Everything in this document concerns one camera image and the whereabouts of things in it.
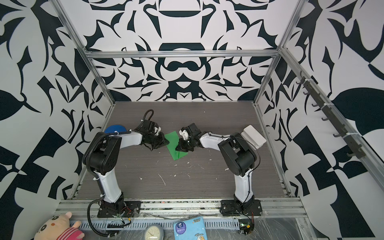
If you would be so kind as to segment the green square paper sheet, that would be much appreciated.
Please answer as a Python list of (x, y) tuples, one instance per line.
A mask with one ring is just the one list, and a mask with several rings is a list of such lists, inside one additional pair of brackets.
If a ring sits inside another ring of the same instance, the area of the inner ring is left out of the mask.
[(173, 131), (169, 134), (165, 134), (165, 138), (169, 141), (167, 148), (171, 154), (171, 157), (174, 161), (185, 157), (188, 153), (177, 151), (176, 147), (179, 144), (179, 136), (176, 131)]

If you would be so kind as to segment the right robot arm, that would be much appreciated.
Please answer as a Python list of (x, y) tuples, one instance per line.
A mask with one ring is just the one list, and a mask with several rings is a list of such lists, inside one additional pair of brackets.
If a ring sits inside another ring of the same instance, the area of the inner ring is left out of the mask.
[(180, 152), (192, 152), (195, 148), (217, 150), (222, 154), (227, 168), (235, 178), (235, 203), (245, 208), (253, 203), (252, 174), (256, 169), (257, 155), (250, 144), (239, 133), (217, 135), (202, 132), (192, 123), (179, 131), (181, 138), (176, 147)]

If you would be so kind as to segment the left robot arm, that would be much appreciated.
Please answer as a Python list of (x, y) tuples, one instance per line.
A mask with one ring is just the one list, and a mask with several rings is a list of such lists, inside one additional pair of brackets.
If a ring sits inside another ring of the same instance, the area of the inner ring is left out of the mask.
[(98, 182), (102, 209), (121, 213), (125, 208), (124, 194), (115, 174), (120, 149), (143, 145), (152, 151), (168, 144), (161, 127), (150, 120), (141, 120), (133, 130), (118, 125), (109, 133), (98, 132), (83, 156), (83, 164)]

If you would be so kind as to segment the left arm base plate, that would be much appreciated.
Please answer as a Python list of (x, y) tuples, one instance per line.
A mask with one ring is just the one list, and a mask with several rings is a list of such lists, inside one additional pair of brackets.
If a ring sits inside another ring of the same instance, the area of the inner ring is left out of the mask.
[(101, 201), (98, 218), (112, 218), (121, 216), (130, 218), (140, 213), (141, 201), (124, 201), (118, 203), (108, 203)]

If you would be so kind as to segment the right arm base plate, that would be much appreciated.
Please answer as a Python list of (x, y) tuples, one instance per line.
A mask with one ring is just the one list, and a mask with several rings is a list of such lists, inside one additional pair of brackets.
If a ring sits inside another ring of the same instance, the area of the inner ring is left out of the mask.
[(261, 216), (263, 212), (260, 200), (250, 199), (246, 203), (239, 200), (221, 200), (220, 213), (223, 216), (240, 216), (248, 217)]

